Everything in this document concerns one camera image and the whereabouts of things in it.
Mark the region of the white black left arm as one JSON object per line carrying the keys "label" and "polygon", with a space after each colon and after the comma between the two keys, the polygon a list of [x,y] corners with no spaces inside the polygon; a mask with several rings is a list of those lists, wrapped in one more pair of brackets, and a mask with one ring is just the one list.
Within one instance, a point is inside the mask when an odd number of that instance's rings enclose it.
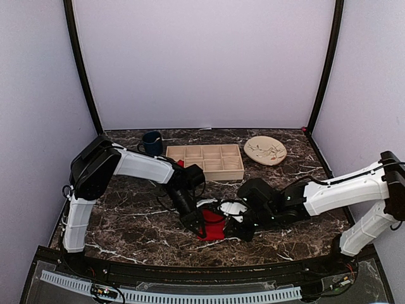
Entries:
{"label": "white black left arm", "polygon": [[206,237],[196,195],[197,186],[205,183],[202,168],[198,165],[184,168],[170,158],[136,152],[101,135],[73,159],[69,183],[62,189],[68,202],[62,245],[69,254],[64,265],[76,276],[89,271],[89,261],[79,253],[85,248],[93,206],[108,190],[110,182],[119,181],[160,185],[179,214],[181,224],[198,237]]}

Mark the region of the red santa sock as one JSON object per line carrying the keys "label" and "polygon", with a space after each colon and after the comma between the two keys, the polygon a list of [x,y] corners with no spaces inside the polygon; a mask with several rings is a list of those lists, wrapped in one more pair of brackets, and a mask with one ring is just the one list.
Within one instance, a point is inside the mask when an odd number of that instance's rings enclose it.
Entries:
{"label": "red santa sock", "polygon": [[206,237],[198,239],[203,241],[216,241],[225,238],[223,229],[226,223],[226,218],[222,215],[215,214],[208,209],[203,209],[202,214],[204,216]]}

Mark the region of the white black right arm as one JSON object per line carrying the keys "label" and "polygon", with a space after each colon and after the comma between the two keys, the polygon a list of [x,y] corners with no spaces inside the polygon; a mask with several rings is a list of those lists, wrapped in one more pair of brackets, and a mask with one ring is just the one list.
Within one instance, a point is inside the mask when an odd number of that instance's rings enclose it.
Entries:
{"label": "white black right arm", "polygon": [[394,224],[404,222],[404,162],[391,151],[361,170],[329,180],[299,179],[277,191],[263,179],[248,180],[238,190],[239,201],[221,202],[218,209],[233,219],[229,229],[250,241],[256,228],[275,226],[321,215],[357,203],[374,205],[350,229],[333,241],[332,254],[323,261],[323,270],[335,275],[368,243]]}

